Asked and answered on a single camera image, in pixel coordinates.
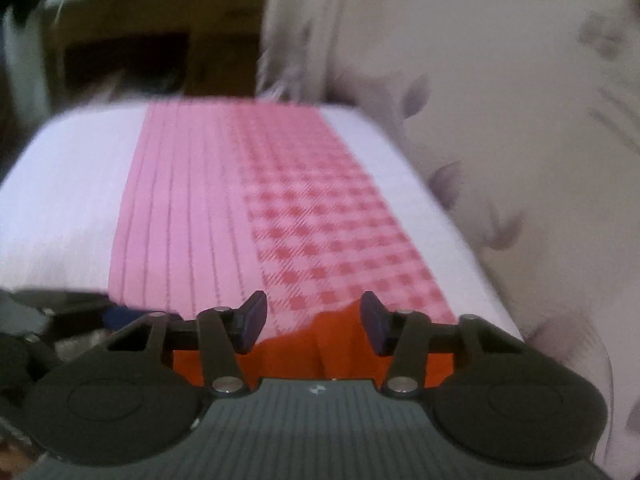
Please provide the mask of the orange red small garment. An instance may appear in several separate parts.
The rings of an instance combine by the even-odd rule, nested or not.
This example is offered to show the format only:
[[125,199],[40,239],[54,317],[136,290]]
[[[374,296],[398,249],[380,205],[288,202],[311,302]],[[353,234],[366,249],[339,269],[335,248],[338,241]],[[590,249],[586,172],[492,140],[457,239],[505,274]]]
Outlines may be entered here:
[[374,353],[356,304],[321,312],[299,330],[266,339],[236,359],[252,388],[264,378],[372,379],[379,386],[392,362]]

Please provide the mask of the pink checkered white bedsheet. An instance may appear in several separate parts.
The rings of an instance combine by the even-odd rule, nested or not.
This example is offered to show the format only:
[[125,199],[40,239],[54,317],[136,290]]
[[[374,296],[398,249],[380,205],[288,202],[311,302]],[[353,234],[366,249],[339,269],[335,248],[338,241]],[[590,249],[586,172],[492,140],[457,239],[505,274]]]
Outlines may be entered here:
[[1,284],[184,318],[261,289],[268,338],[370,290],[516,333],[408,160],[340,106],[170,100],[54,118],[1,185]]

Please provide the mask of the beige floral curtain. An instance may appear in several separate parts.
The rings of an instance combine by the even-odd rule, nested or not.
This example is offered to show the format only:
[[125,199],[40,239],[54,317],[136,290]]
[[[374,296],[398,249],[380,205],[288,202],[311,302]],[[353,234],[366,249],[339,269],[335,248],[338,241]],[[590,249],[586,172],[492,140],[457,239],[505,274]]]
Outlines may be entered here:
[[639,474],[639,0],[267,0],[257,92],[356,105]]

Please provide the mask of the dark wooden cabinet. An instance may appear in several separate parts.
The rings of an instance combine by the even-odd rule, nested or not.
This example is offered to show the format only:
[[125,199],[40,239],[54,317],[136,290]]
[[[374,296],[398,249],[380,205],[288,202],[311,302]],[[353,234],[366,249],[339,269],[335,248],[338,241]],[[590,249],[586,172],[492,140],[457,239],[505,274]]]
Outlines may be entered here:
[[27,120],[91,99],[251,96],[265,0],[1,0],[15,107]]

